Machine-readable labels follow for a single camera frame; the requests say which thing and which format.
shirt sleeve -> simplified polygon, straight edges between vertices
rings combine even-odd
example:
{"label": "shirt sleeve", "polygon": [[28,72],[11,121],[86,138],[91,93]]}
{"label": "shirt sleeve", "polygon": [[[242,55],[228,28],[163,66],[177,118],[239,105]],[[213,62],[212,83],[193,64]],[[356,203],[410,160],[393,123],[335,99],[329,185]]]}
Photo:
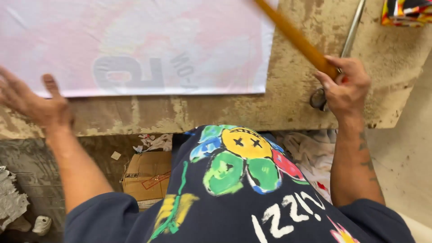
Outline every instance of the shirt sleeve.
{"label": "shirt sleeve", "polygon": [[125,242],[138,213],[136,200],[128,194],[98,195],[66,215],[64,242]]}
{"label": "shirt sleeve", "polygon": [[360,199],[339,210],[378,242],[415,242],[402,217],[382,204]]}

person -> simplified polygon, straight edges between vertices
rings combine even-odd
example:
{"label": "person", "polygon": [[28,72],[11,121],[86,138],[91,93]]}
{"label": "person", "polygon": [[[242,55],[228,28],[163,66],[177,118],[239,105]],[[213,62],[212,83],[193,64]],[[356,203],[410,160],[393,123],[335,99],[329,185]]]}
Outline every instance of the person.
{"label": "person", "polygon": [[51,99],[35,95],[0,67],[1,104],[30,117],[46,136],[64,189],[64,242],[414,242],[385,206],[365,138],[363,109],[371,84],[361,62],[326,57],[349,82],[317,72],[339,122],[324,200],[274,138],[249,128],[208,125],[176,136],[164,200],[139,212],[113,192],[73,133],[73,114],[54,78]]}

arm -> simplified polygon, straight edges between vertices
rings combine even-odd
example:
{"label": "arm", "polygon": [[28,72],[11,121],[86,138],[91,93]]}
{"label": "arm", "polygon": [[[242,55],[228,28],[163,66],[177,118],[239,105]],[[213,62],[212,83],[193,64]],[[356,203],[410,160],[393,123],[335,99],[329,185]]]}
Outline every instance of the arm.
{"label": "arm", "polygon": [[339,77],[334,82],[324,73],[315,75],[326,90],[328,106],[339,122],[330,173],[332,202],[339,207],[365,198],[385,205],[364,130],[363,110],[370,78],[357,59],[328,57],[328,61],[342,68],[349,80],[341,83]]}
{"label": "arm", "polygon": [[73,115],[53,77],[43,76],[52,99],[37,96],[3,67],[0,67],[0,77],[3,78],[0,78],[0,105],[30,117],[44,131],[59,167],[66,213],[97,195],[112,192],[102,171],[73,134]]}

yellow smiley face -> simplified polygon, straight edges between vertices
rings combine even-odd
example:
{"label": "yellow smiley face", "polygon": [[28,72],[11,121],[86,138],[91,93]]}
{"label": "yellow smiley face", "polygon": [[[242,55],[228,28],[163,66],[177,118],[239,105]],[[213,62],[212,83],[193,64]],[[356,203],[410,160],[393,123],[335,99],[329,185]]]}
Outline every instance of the yellow smiley face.
{"label": "yellow smiley face", "polygon": [[222,142],[228,151],[243,158],[271,157],[271,146],[262,136],[248,128],[223,130]]}

wooden table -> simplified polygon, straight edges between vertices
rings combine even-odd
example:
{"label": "wooden table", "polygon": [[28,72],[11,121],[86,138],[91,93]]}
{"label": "wooden table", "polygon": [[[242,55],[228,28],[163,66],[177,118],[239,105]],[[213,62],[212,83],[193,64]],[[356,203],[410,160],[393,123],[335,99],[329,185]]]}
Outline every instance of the wooden table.
{"label": "wooden table", "polygon": [[[280,0],[289,16],[321,52],[339,55],[358,0]],[[352,56],[373,78],[365,118],[371,128],[396,125],[432,46],[425,28],[380,25],[383,0],[367,0]],[[70,99],[78,136],[172,133],[204,124],[243,125],[254,130],[337,128],[331,113],[310,107],[319,87],[315,69],[276,31],[264,95],[132,96]],[[41,130],[0,108],[0,138],[32,138]]]}

